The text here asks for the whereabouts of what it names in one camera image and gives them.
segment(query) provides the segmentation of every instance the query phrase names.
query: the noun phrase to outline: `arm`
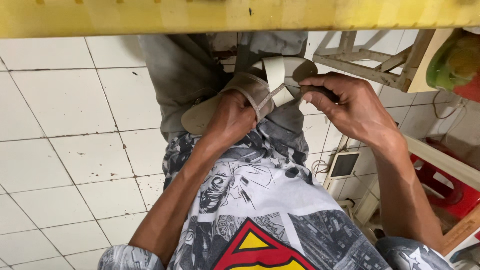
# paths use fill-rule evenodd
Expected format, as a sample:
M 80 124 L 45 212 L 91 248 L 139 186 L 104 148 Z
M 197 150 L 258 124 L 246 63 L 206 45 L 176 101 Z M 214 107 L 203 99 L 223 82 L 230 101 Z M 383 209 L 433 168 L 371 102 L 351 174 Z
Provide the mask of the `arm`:
M 318 92 L 307 92 L 303 99 L 323 111 L 341 133 L 372 148 L 385 233 L 440 249 L 440 224 L 410 162 L 407 142 L 372 86 L 334 72 L 307 78 L 300 84 L 325 86 L 339 96 L 338 104 Z
M 129 245 L 156 254 L 167 265 L 177 247 L 190 206 L 217 159 L 256 126 L 255 111 L 240 92 L 223 94 L 187 162 L 135 231 Z

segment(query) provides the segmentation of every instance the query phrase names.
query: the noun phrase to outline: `forearm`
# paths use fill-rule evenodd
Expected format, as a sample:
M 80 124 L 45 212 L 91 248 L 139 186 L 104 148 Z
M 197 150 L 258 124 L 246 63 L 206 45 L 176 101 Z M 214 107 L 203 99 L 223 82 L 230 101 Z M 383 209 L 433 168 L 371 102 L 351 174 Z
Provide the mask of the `forearm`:
M 224 149 L 200 139 L 172 183 L 135 231 L 129 245 L 156 254 L 165 265 L 177 246 L 181 229 L 200 185 Z
M 398 133 L 381 147 L 372 147 L 380 184 L 381 216 L 389 236 L 401 236 L 439 249 L 440 223 L 408 157 L 408 146 Z

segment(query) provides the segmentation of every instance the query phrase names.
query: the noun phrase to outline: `comic print shirt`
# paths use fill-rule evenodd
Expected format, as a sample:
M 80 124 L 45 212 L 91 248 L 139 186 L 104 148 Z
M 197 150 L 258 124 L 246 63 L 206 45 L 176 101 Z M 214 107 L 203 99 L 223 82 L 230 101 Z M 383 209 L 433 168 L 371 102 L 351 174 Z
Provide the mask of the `comic print shirt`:
M 165 187 L 199 139 L 185 134 L 169 143 Z M 413 240 L 385 237 L 373 247 L 335 200 L 313 185 L 307 155 L 303 133 L 260 121 L 205 178 L 168 269 L 449 269 L 440 255 Z M 149 251 L 118 245 L 104 253 L 98 269 L 163 265 Z

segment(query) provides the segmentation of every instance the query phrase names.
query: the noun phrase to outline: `hand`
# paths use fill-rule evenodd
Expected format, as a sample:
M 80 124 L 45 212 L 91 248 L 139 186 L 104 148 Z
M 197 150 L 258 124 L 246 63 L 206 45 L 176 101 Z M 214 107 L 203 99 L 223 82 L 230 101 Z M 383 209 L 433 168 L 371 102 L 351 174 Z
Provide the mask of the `hand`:
M 374 148 L 389 147 L 403 141 L 395 121 L 384 109 L 372 86 L 365 80 L 336 72 L 306 78 L 300 85 L 325 86 L 340 101 L 337 104 L 318 92 L 307 92 L 303 99 L 321 110 L 346 136 Z
M 222 94 L 218 107 L 202 138 L 226 151 L 257 125 L 255 110 L 237 90 Z

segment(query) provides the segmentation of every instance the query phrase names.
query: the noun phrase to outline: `white tiled floor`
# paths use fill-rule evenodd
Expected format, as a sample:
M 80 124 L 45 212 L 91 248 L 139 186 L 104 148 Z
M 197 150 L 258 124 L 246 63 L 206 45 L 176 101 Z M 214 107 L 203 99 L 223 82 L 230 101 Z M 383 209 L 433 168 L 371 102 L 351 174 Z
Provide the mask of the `white tiled floor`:
M 416 33 L 359 31 L 354 49 L 394 54 Z M 236 34 L 222 33 L 213 45 L 228 50 L 235 40 Z M 306 57 L 319 44 L 319 51 L 335 53 L 339 40 L 339 32 L 311 32 Z M 0 268 L 96 269 L 106 247 L 128 242 L 165 181 L 167 143 L 137 39 L 3 39 L 0 58 Z M 232 70 L 234 61 L 221 62 Z M 434 92 L 371 84 L 400 129 L 418 139 L 444 134 L 456 117 L 435 118 Z M 435 100 L 442 116 L 453 109 L 444 103 L 450 98 L 440 93 Z M 312 104 L 300 109 L 310 147 L 306 165 L 324 169 L 319 160 L 331 164 L 342 134 Z M 366 191 L 360 181 L 368 185 L 376 168 L 368 147 L 355 141 L 349 147 L 361 152 L 360 180 L 335 180 L 332 192 L 358 201 Z M 316 175 L 319 182 L 325 176 Z

